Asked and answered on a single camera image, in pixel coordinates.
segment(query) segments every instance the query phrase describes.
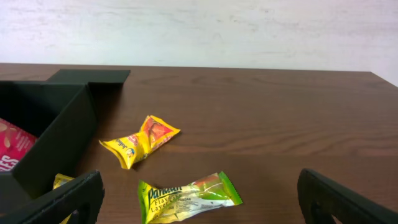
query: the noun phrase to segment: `brand logo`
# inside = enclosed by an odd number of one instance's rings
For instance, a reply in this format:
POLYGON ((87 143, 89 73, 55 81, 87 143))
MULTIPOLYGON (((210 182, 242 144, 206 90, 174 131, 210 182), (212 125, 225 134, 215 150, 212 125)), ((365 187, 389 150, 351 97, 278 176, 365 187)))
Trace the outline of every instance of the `brand logo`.
POLYGON ((179 194, 182 192, 182 187, 172 187, 168 189, 150 189, 148 192, 148 203, 150 204, 151 199, 157 199, 169 194, 179 194))
POLYGON ((136 152, 135 152, 134 149, 132 149, 132 148, 129 148, 129 149, 126 151, 126 154, 127 154, 128 157, 132 157, 135 153, 136 153, 136 152))
POLYGON ((127 139, 130 140, 135 146, 138 145, 138 138, 135 135, 129 136, 127 139))
POLYGON ((120 139, 117 139, 116 142, 119 146, 123 147, 123 149, 127 148, 127 146, 120 139))
POLYGON ((11 159, 9 156, 3 155, 0 160, 0 170, 10 171, 17 163, 18 160, 11 159))

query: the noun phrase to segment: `wooden table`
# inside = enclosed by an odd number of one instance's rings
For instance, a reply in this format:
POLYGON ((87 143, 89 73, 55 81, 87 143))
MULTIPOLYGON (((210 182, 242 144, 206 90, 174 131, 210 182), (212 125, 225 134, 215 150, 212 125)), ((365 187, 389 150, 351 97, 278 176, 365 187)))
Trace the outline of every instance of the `wooden table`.
POLYGON ((102 96, 76 171, 101 171, 98 223, 141 223, 139 179, 176 187, 220 171, 244 204, 185 223, 303 223, 304 167, 398 211, 398 91, 372 73, 2 64, 0 80, 45 80, 59 68, 131 69, 121 92, 102 96), (182 133, 123 170, 98 139, 135 133, 147 114, 182 133))

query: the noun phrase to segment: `yellow wrapper inside box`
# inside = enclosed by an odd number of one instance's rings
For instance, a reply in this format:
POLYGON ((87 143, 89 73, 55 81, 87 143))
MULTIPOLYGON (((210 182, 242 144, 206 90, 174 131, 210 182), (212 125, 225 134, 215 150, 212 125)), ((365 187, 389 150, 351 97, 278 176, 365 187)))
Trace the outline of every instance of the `yellow wrapper inside box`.
MULTIPOLYGON (((54 184, 52 186, 52 189, 56 189, 60 186, 62 186, 63 184, 67 183, 68 181, 73 180, 72 177, 68 177, 62 174, 57 174, 55 176, 55 180, 54 180, 54 184)), ((67 216, 60 224, 67 224, 69 221, 70 215, 67 216)))
POLYGON ((147 116, 138 133, 110 141, 99 141, 99 143, 119 159, 123 169, 130 169, 134 163, 146 159, 149 154, 178 132, 180 132, 179 129, 150 115, 147 116))

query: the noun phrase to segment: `candy wrapper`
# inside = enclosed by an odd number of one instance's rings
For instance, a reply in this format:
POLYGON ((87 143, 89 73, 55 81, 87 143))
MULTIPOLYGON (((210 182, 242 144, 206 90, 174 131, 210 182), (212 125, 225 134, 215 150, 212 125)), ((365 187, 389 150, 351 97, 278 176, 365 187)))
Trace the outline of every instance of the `candy wrapper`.
POLYGON ((31 149, 36 139, 0 118, 0 171, 10 171, 31 149))
POLYGON ((182 221, 207 210, 242 204, 224 172, 168 189, 157 189, 140 180, 138 197, 142 224, 182 221))
POLYGON ((138 133, 111 141, 99 141, 118 159, 123 169, 130 169, 175 136, 179 129, 173 128, 162 119, 147 116, 138 133))
MULTIPOLYGON (((68 176, 65 176, 65 175, 62 175, 62 174, 57 174, 55 176, 55 180, 54 180, 54 184, 53 184, 52 189, 56 189, 57 187, 60 187, 63 184, 65 184, 65 183, 67 183, 67 182, 69 182, 71 180, 73 180, 72 177, 68 177, 68 176)), ((60 224, 67 224, 68 221, 69 221, 69 218, 70 218, 70 215, 67 216, 60 224)))

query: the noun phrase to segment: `black box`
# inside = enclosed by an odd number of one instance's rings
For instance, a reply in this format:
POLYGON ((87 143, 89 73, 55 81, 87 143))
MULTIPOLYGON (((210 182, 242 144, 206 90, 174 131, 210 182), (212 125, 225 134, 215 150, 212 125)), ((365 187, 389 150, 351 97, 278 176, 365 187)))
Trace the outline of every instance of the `black box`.
POLYGON ((0 118, 39 137, 13 169, 0 172, 0 214, 47 193, 56 174, 73 172, 97 125, 90 89, 121 86, 129 72, 60 70, 46 82, 0 82, 0 118))

